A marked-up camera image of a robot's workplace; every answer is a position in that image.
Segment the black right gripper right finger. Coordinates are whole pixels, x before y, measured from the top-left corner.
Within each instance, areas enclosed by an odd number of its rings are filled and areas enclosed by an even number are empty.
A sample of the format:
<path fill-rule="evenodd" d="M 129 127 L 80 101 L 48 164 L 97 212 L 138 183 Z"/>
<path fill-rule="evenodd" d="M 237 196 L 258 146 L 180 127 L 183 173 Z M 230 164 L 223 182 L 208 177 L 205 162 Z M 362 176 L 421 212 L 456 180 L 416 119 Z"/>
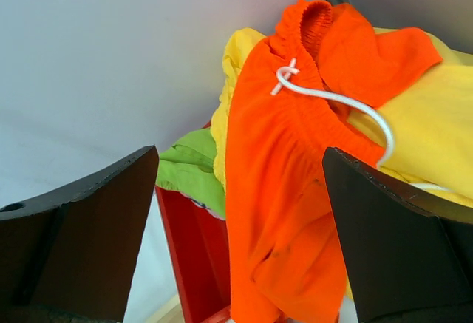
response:
<path fill-rule="evenodd" d="M 360 322 L 472 320 L 472 210 L 328 148 L 324 177 Z"/>

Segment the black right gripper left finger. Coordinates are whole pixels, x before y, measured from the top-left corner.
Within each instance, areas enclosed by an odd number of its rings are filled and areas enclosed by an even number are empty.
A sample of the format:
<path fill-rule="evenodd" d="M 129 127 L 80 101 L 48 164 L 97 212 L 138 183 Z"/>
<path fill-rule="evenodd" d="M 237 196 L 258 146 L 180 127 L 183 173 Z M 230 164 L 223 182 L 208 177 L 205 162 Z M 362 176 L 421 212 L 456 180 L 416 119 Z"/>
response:
<path fill-rule="evenodd" d="M 154 193 L 145 146 L 1 209 L 3 322 L 120 322 Z"/>

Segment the yellow shorts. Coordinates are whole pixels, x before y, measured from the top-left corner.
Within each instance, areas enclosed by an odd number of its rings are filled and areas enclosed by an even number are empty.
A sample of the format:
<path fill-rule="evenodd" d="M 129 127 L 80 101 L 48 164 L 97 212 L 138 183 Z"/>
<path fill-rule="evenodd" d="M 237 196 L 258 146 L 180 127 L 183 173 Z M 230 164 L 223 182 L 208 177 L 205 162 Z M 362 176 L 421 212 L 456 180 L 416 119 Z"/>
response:
<path fill-rule="evenodd" d="M 349 109 L 347 122 L 384 150 L 373 165 L 404 182 L 436 185 L 436 194 L 472 205 L 472 63 L 461 60 L 438 38 L 426 33 L 438 54 L 413 85 L 378 108 L 327 90 L 307 89 L 291 82 L 293 64 L 277 70 L 277 88 L 321 98 Z M 235 32 L 222 61 L 226 74 L 221 104 L 212 119 L 217 143 L 215 173 L 225 184 L 225 155 L 232 97 L 253 48 L 267 36 L 252 30 Z"/>

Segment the lime green shorts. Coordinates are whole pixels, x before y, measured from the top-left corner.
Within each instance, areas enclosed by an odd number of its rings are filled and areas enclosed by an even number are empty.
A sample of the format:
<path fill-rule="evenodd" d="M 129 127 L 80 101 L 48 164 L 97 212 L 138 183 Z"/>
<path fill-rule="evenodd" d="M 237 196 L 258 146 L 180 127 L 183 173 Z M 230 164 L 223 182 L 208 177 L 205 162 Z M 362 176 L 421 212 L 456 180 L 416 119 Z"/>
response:
<path fill-rule="evenodd" d="M 214 175 L 217 149 L 209 128 L 189 132 L 159 154 L 156 185 L 225 219 L 225 192 Z"/>

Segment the orange shorts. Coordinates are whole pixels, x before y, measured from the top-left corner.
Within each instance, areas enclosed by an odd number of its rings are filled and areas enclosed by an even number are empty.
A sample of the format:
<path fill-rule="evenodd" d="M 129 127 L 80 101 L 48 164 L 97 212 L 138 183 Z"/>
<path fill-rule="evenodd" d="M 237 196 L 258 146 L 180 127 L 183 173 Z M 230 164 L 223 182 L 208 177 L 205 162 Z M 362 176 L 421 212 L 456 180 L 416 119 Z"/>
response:
<path fill-rule="evenodd" d="M 326 148 L 370 165 L 382 147 L 349 125 L 349 109 L 277 88 L 292 83 L 378 108 L 441 62 L 417 28 L 377 33 L 349 4 L 298 0 L 247 57 L 232 97 L 225 155 L 231 318 L 334 322 L 347 274 L 324 181 Z"/>

